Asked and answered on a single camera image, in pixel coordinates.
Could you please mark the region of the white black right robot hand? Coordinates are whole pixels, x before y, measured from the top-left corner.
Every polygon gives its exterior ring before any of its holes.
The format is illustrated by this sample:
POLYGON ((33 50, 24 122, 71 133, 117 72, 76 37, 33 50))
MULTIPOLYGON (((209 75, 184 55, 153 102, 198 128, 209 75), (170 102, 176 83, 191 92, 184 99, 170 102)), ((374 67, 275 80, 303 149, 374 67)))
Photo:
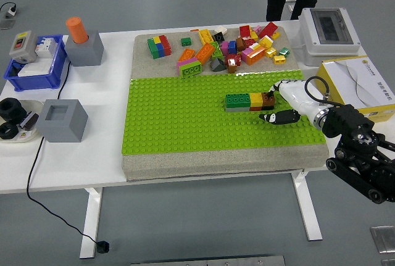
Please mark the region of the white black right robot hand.
POLYGON ((276 82, 269 92, 278 91, 292 109, 271 114, 260 114, 259 118, 274 125, 284 125, 296 123, 302 115, 306 115, 310 123, 316 129, 321 130, 330 106, 312 99, 305 91, 305 84, 305 80, 281 80, 276 82))

